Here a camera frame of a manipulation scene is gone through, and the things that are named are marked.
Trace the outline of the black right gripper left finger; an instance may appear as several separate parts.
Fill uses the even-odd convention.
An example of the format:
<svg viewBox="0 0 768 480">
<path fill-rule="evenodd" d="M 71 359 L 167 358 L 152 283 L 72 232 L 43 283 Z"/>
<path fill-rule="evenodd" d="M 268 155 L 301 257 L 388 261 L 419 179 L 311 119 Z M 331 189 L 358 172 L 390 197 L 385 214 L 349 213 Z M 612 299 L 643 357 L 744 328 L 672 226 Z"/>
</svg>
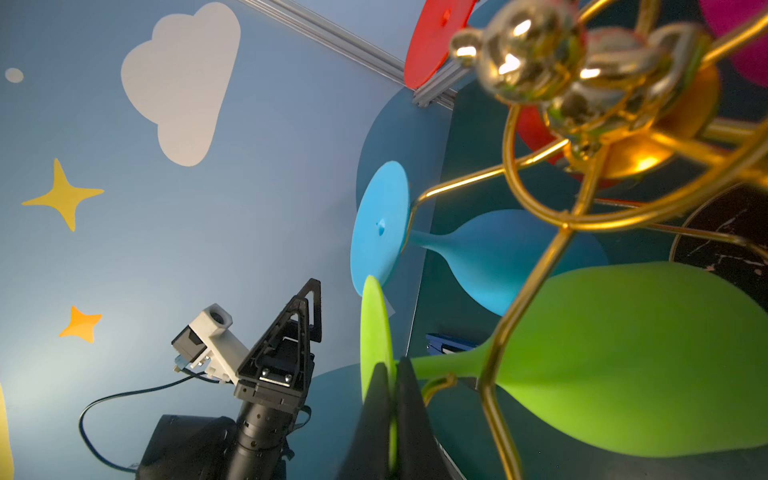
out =
<svg viewBox="0 0 768 480">
<path fill-rule="evenodd" d="M 355 434 L 337 479 L 390 478 L 392 418 L 388 369 L 384 363 L 378 363 L 371 375 Z"/>
</svg>

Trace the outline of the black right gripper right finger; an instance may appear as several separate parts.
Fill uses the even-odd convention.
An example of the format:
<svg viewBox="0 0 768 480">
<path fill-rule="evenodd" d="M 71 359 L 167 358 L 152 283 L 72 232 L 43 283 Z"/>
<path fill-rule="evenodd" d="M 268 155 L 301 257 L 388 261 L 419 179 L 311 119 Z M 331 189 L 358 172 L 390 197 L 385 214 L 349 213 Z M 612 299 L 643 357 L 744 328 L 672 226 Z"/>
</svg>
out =
<svg viewBox="0 0 768 480">
<path fill-rule="evenodd" d="M 411 361 L 402 357 L 395 386 L 397 479 L 448 480 L 451 474 L 436 441 Z"/>
</svg>

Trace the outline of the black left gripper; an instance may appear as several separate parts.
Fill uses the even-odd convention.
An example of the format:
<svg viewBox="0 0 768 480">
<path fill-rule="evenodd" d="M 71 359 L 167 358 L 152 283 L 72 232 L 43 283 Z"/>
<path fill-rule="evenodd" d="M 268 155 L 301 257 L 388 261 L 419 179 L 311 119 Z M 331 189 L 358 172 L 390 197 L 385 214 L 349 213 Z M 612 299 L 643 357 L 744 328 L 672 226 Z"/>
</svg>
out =
<svg viewBox="0 0 768 480">
<path fill-rule="evenodd" d="M 285 305 L 237 369 L 236 398 L 288 414 L 305 405 L 322 341 L 321 282 L 310 278 Z"/>
</svg>

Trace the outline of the green wine glass front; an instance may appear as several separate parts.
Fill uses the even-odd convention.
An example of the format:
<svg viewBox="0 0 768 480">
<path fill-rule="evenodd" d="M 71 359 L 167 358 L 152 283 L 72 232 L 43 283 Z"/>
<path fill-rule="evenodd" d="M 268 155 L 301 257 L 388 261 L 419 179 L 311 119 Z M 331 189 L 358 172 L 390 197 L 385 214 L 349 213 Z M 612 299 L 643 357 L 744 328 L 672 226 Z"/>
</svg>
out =
<svg viewBox="0 0 768 480">
<path fill-rule="evenodd" d="M 651 458 L 767 442 L 767 314 L 705 270 L 608 265 L 548 279 L 497 384 L 553 428 Z"/>
</svg>

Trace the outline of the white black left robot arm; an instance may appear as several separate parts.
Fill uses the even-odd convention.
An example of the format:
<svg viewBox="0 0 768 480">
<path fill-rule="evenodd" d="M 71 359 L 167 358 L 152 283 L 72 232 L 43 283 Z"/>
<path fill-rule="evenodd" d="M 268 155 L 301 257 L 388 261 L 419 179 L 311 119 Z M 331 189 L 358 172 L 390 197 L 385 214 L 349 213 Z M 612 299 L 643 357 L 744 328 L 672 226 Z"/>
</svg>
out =
<svg viewBox="0 0 768 480">
<path fill-rule="evenodd" d="M 253 347 L 230 330 L 221 306 L 204 309 L 173 340 L 182 366 L 232 384 L 242 406 L 236 419 L 164 415 L 136 476 L 139 479 L 284 479 L 294 453 L 287 438 L 302 428 L 322 339 L 321 283 L 311 278 Z"/>
</svg>

